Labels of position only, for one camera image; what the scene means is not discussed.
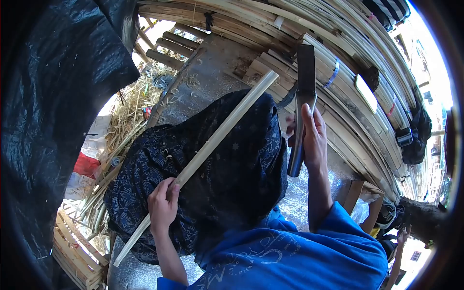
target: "black plastic sheet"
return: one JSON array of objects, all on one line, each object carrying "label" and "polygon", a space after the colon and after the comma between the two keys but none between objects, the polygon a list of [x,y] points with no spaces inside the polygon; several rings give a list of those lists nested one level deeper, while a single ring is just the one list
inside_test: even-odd
[{"label": "black plastic sheet", "polygon": [[42,271],[41,280],[50,279],[56,212],[86,132],[139,77],[135,3],[50,1],[2,68],[2,253],[7,239],[16,263]]}]

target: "blue t-shirt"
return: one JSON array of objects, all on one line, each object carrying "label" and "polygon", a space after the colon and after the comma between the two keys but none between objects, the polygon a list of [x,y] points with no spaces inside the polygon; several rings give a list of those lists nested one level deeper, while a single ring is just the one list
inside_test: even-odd
[{"label": "blue t-shirt", "polygon": [[192,285],[158,278],[157,289],[378,289],[388,262],[378,241],[335,202],[315,233],[281,215],[226,237],[201,259]]}]

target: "knife handle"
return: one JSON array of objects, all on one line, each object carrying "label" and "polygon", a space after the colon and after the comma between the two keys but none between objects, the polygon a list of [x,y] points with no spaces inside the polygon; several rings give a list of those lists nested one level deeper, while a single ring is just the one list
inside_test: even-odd
[{"label": "knife handle", "polygon": [[304,124],[301,118],[301,108],[303,104],[309,105],[310,113],[313,114],[314,106],[316,105],[317,94],[313,97],[304,98],[297,96],[296,98],[296,113],[295,113],[295,145],[291,149],[289,165],[287,168],[287,175],[290,177],[298,177],[300,175],[301,166],[304,160],[303,150],[303,130]]}]

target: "wooden crate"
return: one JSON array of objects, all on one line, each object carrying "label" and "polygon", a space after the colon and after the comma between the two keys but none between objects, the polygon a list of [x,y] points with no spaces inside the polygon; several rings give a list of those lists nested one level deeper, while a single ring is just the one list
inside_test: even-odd
[{"label": "wooden crate", "polygon": [[[99,264],[83,247],[99,261]],[[108,261],[84,238],[61,209],[58,210],[53,233],[52,255],[81,290],[97,289],[103,282],[103,268],[108,265]]]}]

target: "lap cloth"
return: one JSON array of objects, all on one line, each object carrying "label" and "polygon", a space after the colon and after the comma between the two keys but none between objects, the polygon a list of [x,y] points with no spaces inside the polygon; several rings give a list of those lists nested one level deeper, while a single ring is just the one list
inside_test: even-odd
[{"label": "lap cloth", "polygon": [[[127,243],[148,214],[148,196],[176,177],[249,90],[229,93],[185,122],[147,129],[132,144],[104,197],[108,226]],[[255,227],[284,197],[287,148],[272,97],[264,93],[180,190],[169,236],[179,256],[228,230]],[[158,264],[149,229],[131,249]]]}]

